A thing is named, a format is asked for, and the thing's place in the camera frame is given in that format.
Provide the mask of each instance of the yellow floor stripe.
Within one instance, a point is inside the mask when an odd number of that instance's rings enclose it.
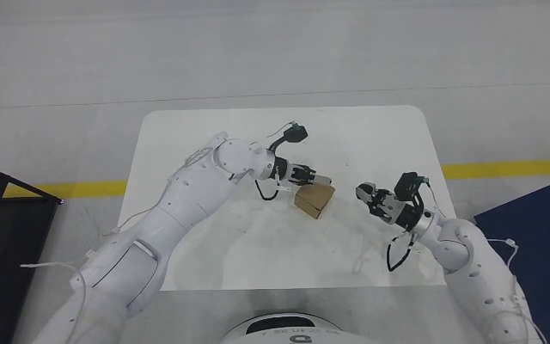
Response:
[[[550,160],[514,161],[496,163],[450,163],[442,167],[447,180],[471,178],[498,178],[510,176],[550,175]],[[124,196],[126,181],[79,181],[57,184],[39,184],[37,188],[61,199]],[[25,197],[32,193],[9,186],[3,197]]]
[[[550,160],[495,163],[451,163],[441,167],[445,179],[550,175]]]
[[[80,181],[34,186],[49,194],[56,195],[60,199],[67,200],[124,196],[126,184],[126,181]],[[34,194],[15,186],[9,186],[4,193],[4,197],[27,197],[31,195]]]

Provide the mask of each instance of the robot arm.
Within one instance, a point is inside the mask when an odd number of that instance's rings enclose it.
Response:
[[[429,186],[427,178],[410,172],[394,193],[364,183],[356,196],[371,214],[399,225],[414,238],[411,243],[416,240],[432,252],[455,301],[489,341],[541,343],[522,288],[483,232],[466,220],[426,210],[419,194],[423,183]]]
[[[294,124],[284,141],[300,142],[305,128]],[[289,163],[275,149],[256,148],[224,132],[193,153],[168,179],[158,203],[130,229],[111,236],[81,267],[82,282],[71,281],[72,297],[42,329],[34,343],[115,343],[128,318],[139,313],[160,290],[168,260],[180,240],[213,214],[241,179],[288,180],[297,185],[330,183],[305,165]]]

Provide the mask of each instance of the black cable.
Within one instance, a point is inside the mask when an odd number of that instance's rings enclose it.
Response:
[[[266,197],[264,196],[264,194],[261,192],[261,189],[260,189],[260,184],[258,184],[258,181],[254,181],[254,183],[256,183],[256,188],[258,188],[258,192],[260,193],[260,196],[263,200],[275,200],[275,197],[277,197],[278,195],[278,190],[275,191],[275,193],[273,194],[272,197]]]
[[[277,147],[279,147],[284,141],[286,141],[286,138],[282,137],[282,138],[278,138],[277,140],[275,140],[268,148],[269,151],[272,151],[273,153],[275,153],[275,151],[277,150]]]
[[[398,236],[393,238],[392,243],[395,243],[395,240],[397,240],[398,238],[399,238]],[[388,266],[388,270],[389,270],[390,273],[392,273],[396,268],[400,267],[406,261],[406,258],[408,258],[409,254],[411,253],[411,247],[413,245],[414,245],[414,236],[411,236],[411,241],[406,246],[405,255],[403,255],[403,257],[401,257],[401,259],[399,259],[399,261],[397,263],[395,263],[395,265],[391,266],[389,264],[389,250],[391,249],[392,244],[391,243],[388,244],[388,248],[386,249],[386,265]]]

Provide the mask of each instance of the cable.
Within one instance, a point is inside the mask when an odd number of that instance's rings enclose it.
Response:
[[[283,126],[281,126],[276,132],[274,132],[274,133],[271,134],[271,135],[267,135],[266,138],[270,138],[271,136],[277,135],[277,134],[280,133],[280,131],[283,130],[286,126],[291,126],[291,125],[293,125],[293,124],[296,124],[296,122],[295,122],[294,120],[292,120],[292,121],[290,121],[290,122],[288,122],[288,123],[285,123],[285,124],[284,124]],[[257,144],[257,143],[258,143],[258,140],[256,140],[256,141],[250,143],[250,145],[252,145],[252,144]]]
[[[272,197],[266,197],[266,196],[264,196],[264,194],[261,192],[260,184],[258,184],[258,181],[254,181],[254,183],[256,184],[256,188],[258,189],[258,192],[260,193],[260,197],[261,197],[263,200],[275,200],[275,198],[276,198],[277,195],[278,195],[278,190],[275,190],[275,193],[273,194]]]
[[[281,181],[279,180],[279,176],[278,176],[278,166],[275,166],[275,182],[277,183],[278,187],[281,186]],[[275,193],[273,194],[272,197],[266,197],[266,196],[264,196],[264,193],[261,192],[260,184],[258,184],[258,180],[254,180],[254,183],[256,184],[256,188],[258,189],[258,192],[260,193],[260,197],[263,200],[275,200],[275,198],[278,195],[278,189],[275,190]]]
[[[170,187],[170,185],[172,184],[172,179],[173,177],[178,173],[180,172],[180,170],[184,169],[184,168],[187,168],[191,165],[193,165],[194,163],[202,160],[204,157],[206,157],[208,154],[210,154],[210,152],[212,151],[213,149],[211,147],[205,147],[201,150],[197,150],[196,152],[194,152],[191,156],[189,156],[186,161],[184,162],[183,165],[181,165],[181,167],[179,167],[169,178],[168,178],[168,182],[166,183],[166,187],[164,187],[164,190],[162,190],[162,194],[161,194],[161,197],[159,197],[159,199],[156,201],[156,203],[145,209],[145,210],[142,210],[141,212],[136,212],[134,214],[132,214],[129,218],[127,218],[121,225],[115,227],[113,230],[111,230],[109,233],[105,234],[103,233],[100,229],[99,229],[99,226],[97,226],[97,223],[95,222],[94,220],[94,217],[92,216],[92,214],[88,211],[88,208],[85,208],[86,212],[88,213],[88,215],[92,218],[92,221],[93,223],[95,224],[95,228],[97,230],[97,233],[99,236],[101,237],[110,237],[111,235],[113,234],[116,234],[116,233],[119,233],[121,230],[122,230],[122,227],[124,227],[128,222],[130,222],[131,219],[135,218],[136,216],[138,215],[141,215],[141,214],[144,214],[146,212],[150,212],[151,210],[153,210],[156,206],[159,205],[159,203],[161,203],[161,200],[162,200],[162,197],[164,197],[164,194],[167,192],[168,188]]]
[[[270,138],[271,136],[277,135],[277,134],[278,134],[281,130],[283,130],[286,126],[291,126],[291,125],[293,125],[293,124],[296,124],[296,122],[295,122],[294,120],[291,120],[290,122],[285,123],[284,126],[281,126],[281,127],[279,128],[279,130],[277,130],[276,132],[274,132],[274,133],[271,134],[271,135],[266,136],[266,138]]]
[[[406,246],[406,253],[401,257],[401,259],[399,259],[398,262],[395,263],[395,265],[391,266],[389,264],[389,256],[390,256],[390,249],[392,248],[392,243],[395,243],[395,241],[397,239],[399,239],[400,237],[403,237],[407,232],[399,235],[399,236],[396,236],[394,237],[392,240],[391,240],[391,243],[388,244],[388,248],[386,249],[386,266],[388,267],[388,270],[390,273],[392,273],[393,271],[395,271],[396,268],[400,267],[405,261],[406,259],[409,257],[409,255],[411,254],[411,248],[412,246],[414,245],[414,243],[416,242],[416,235],[415,234],[411,234],[411,240],[409,241],[409,244]]]
[[[369,247],[367,246],[367,236],[364,231],[361,231],[361,237],[361,252],[359,252],[359,255],[351,266],[351,273],[353,274],[359,274],[363,270],[364,263],[367,261],[364,255],[367,254]]]
[[[427,182],[426,182],[426,185],[427,185],[428,188],[430,189],[431,197],[433,198],[433,203],[434,203],[435,206],[436,206],[436,210],[437,210],[438,212],[440,212],[445,218],[447,218],[447,216],[442,212],[441,208],[439,208],[439,204],[437,203],[436,195],[434,194],[433,189],[431,188],[430,182],[427,181]]]
[[[510,238],[504,240],[504,239],[487,239],[488,242],[499,242],[499,243],[505,243],[507,244],[508,246],[512,247],[514,249],[514,252],[512,252],[512,254],[510,255],[510,258],[508,258],[508,261],[506,262],[506,266],[508,268],[508,270],[510,270],[510,264],[512,263],[512,260],[514,259],[514,257],[517,255],[517,251],[519,250],[519,245],[516,244],[516,242]],[[512,288],[514,290],[514,297],[517,296],[517,276],[513,273],[511,273],[512,275]],[[541,338],[542,342],[544,344],[548,344],[548,341],[547,341],[547,338],[544,336],[544,334],[542,333],[541,329],[539,329],[539,327],[536,325],[536,323],[533,321],[533,319],[529,318],[528,316],[526,316],[525,314],[523,314],[523,309],[522,309],[522,306],[514,299],[512,298],[512,302],[514,302],[517,307],[519,308],[519,312],[515,312],[515,311],[511,311],[511,310],[502,310],[494,315],[491,316],[491,318],[487,321],[486,323],[486,330],[487,328],[491,328],[492,327],[492,324],[494,323],[495,319],[501,315],[501,314],[514,314],[516,316],[520,316],[524,321],[526,320],[527,322],[531,323],[531,325],[533,325],[533,328],[535,329],[535,332],[538,334],[538,336]],[[525,324],[525,333],[526,333],[526,342],[529,342],[529,336],[528,336],[528,333],[529,333],[529,329],[527,329],[527,323]]]
[[[75,324],[73,325],[72,330],[69,333],[69,337],[67,337],[67,341],[65,341],[65,344],[69,344],[70,340],[72,339],[72,336],[75,334],[76,326],[78,325],[78,321],[80,320],[80,316],[82,315],[84,310],[84,303],[86,302],[86,281],[84,280],[83,274],[76,267],[73,267],[71,264],[58,262],[58,261],[39,263],[39,264],[21,264],[20,267],[29,267],[29,268],[67,267],[78,275],[78,279],[76,280],[76,282],[82,282],[82,301],[80,302],[80,306],[78,308],[78,314],[76,315],[76,318],[75,318]]]

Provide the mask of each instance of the white cable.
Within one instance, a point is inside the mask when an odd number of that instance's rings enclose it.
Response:
[[[170,184],[172,183],[172,177],[174,177],[174,175],[176,175],[178,172],[180,172],[181,169],[184,169],[184,168],[187,168],[191,165],[193,165],[194,163],[196,163],[197,161],[201,160],[203,157],[205,157],[205,154],[207,155],[208,153],[210,153],[212,151],[212,148],[211,147],[206,147],[206,148],[203,148],[202,150],[197,150],[195,153],[193,153],[190,157],[188,157],[185,161],[185,163],[179,167],[169,178],[168,178],[168,182],[166,183],[166,187],[164,187],[164,190],[162,190],[162,194],[161,194],[161,197],[159,197],[159,199],[156,201],[156,203],[145,209],[145,210],[142,210],[141,212],[136,212],[134,214],[132,214],[129,218],[127,218],[121,225],[115,227],[113,230],[111,230],[108,234],[104,234],[100,229],[99,229],[99,226],[97,226],[97,224],[95,224],[95,228],[98,232],[98,234],[102,237],[110,237],[111,235],[113,234],[116,234],[116,233],[119,233],[120,230],[122,230],[122,227],[124,227],[131,219],[135,218],[136,216],[138,215],[141,215],[141,214],[144,214],[146,212],[150,212],[151,210],[153,210],[156,206],[159,205],[159,203],[161,203],[161,200],[162,200],[162,197],[164,197],[164,194],[166,193],[166,191],[168,190],[168,188],[170,187]],[[88,215],[92,218],[93,220],[93,216],[92,214],[90,214],[90,212],[88,211],[88,208],[84,208],[86,210],[86,212],[88,213]]]
[[[438,212],[440,212],[445,218],[447,218],[447,216],[445,216],[445,214],[442,212],[441,208],[439,208],[439,204],[437,203],[436,195],[433,193],[433,189],[431,188],[431,185],[430,184],[426,184],[426,185],[430,189],[431,197],[433,198],[433,203],[436,206],[436,210]]]
[[[293,124],[296,124],[296,122],[295,122],[294,120],[291,120],[290,122],[285,123],[284,126],[281,126],[281,127],[279,128],[279,130],[277,130],[276,132],[274,132],[274,133],[271,134],[271,135],[267,135],[266,138],[270,138],[271,136],[277,135],[277,134],[278,134],[281,130],[283,130],[286,126],[291,126],[291,125],[293,125]]]
[[[290,122],[285,123],[285,124],[284,124],[283,126],[281,126],[276,132],[274,132],[274,133],[271,134],[271,135],[267,135],[266,138],[270,138],[271,136],[277,135],[277,134],[278,134],[281,130],[283,130],[285,127],[291,126],[291,125],[293,125],[293,124],[296,124],[296,122],[295,122],[294,120],[291,120]],[[257,144],[257,143],[258,143],[258,140],[252,142],[250,145],[252,145],[252,144]]]
[[[76,318],[75,318],[75,324],[73,325],[72,330],[69,333],[69,337],[67,337],[67,341],[65,341],[65,344],[69,344],[70,340],[72,339],[72,336],[75,334],[76,326],[78,326],[78,321],[80,320],[80,316],[83,313],[84,303],[86,302],[86,281],[84,280],[83,274],[76,267],[73,267],[71,264],[58,262],[58,261],[39,263],[39,264],[21,264],[20,267],[30,267],[30,268],[67,267],[78,275],[78,279],[76,280],[76,282],[82,282],[82,301],[80,302],[80,307],[78,308],[78,314],[76,315]]]
[[[516,242],[514,240],[510,239],[510,238],[508,238],[506,240],[504,240],[504,239],[487,239],[487,241],[488,242],[505,243],[505,244],[507,244],[508,246],[510,246],[514,249],[514,252],[510,255],[510,258],[508,258],[508,261],[506,262],[506,266],[508,267],[508,270],[510,270],[510,264],[512,263],[512,260],[514,259],[514,257],[517,255],[517,251],[519,250],[519,245],[517,245]],[[515,274],[512,274],[512,288],[514,290],[514,295],[513,296],[517,297],[517,277],[516,277]],[[514,311],[511,311],[511,310],[500,311],[499,313],[494,314],[491,317],[491,319],[489,319],[489,321],[487,321],[486,328],[487,327],[491,328],[492,323],[494,323],[497,316],[499,316],[501,314],[515,314],[517,316],[520,316],[524,321],[527,321],[527,322],[531,323],[531,325],[533,325],[533,328],[535,329],[538,336],[540,336],[543,344],[548,344],[547,338],[544,336],[541,329],[539,329],[539,327],[536,325],[536,323],[533,321],[533,319],[531,319],[528,316],[526,316],[525,314],[523,314],[522,306],[516,301],[515,298],[512,298],[512,302],[514,302],[517,305],[517,308],[519,309],[519,312],[514,312]],[[529,329],[527,329],[527,323],[525,324],[525,327],[526,327],[525,332],[526,332],[526,335],[527,335],[529,333]]]

